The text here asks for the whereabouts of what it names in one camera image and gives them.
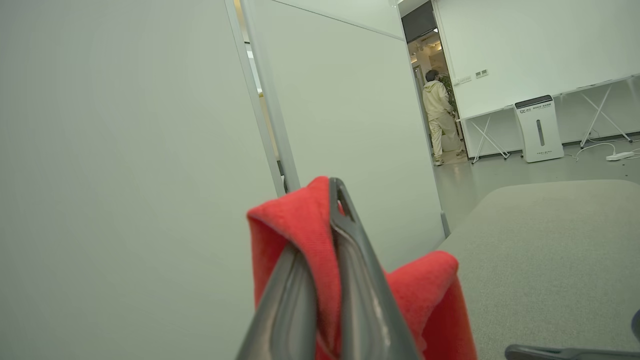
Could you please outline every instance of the black hair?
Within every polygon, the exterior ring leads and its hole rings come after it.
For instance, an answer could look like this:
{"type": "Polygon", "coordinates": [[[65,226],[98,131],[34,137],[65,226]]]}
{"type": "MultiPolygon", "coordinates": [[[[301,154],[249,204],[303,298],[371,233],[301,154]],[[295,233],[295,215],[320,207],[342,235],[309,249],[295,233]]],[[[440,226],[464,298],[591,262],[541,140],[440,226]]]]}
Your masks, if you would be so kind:
{"type": "Polygon", "coordinates": [[[429,82],[435,80],[438,75],[439,72],[436,69],[431,69],[427,71],[427,74],[424,76],[424,78],[427,79],[427,82],[429,82]]]}

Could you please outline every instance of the white air purifier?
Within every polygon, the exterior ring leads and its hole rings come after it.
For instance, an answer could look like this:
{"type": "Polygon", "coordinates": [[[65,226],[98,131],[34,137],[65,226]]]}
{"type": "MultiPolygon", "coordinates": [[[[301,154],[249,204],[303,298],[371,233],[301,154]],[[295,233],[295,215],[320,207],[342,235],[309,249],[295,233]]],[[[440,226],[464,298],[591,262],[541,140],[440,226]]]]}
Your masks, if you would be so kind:
{"type": "Polygon", "coordinates": [[[562,158],[554,99],[546,95],[517,102],[515,109],[524,141],[521,157],[528,163],[562,158]]]}

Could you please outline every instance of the gray fabric cushion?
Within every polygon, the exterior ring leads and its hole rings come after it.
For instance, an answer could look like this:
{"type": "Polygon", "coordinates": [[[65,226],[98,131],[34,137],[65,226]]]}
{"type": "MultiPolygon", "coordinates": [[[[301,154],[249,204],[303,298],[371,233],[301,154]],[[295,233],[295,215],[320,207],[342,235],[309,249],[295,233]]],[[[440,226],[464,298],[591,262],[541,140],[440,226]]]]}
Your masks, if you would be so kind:
{"type": "Polygon", "coordinates": [[[640,351],[640,185],[509,186],[440,246],[459,277],[480,359],[512,344],[640,351]]]}

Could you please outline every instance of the red cloth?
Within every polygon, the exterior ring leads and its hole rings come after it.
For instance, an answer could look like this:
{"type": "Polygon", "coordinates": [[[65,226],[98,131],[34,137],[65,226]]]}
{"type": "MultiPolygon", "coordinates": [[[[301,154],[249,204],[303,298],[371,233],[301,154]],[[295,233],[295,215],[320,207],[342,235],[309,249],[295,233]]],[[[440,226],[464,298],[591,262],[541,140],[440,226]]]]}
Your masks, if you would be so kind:
{"type": "MultiPolygon", "coordinates": [[[[305,255],[318,296],[316,359],[339,359],[340,275],[329,223],[329,179],[253,208],[255,304],[288,241],[305,255]]],[[[425,359],[476,360],[467,308],[456,276],[458,262],[435,251],[391,274],[387,281],[425,359]]]]}

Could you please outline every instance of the beige hoodie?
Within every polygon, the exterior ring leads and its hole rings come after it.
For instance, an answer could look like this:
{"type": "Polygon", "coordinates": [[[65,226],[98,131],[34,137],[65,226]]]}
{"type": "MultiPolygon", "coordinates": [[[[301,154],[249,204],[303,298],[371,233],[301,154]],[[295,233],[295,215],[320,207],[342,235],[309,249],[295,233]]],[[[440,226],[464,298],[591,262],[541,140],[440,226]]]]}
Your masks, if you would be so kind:
{"type": "Polygon", "coordinates": [[[437,80],[429,81],[424,85],[422,102],[424,102],[424,109],[427,111],[429,120],[435,120],[453,110],[449,104],[447,89],[443,83],[437,80]]]}

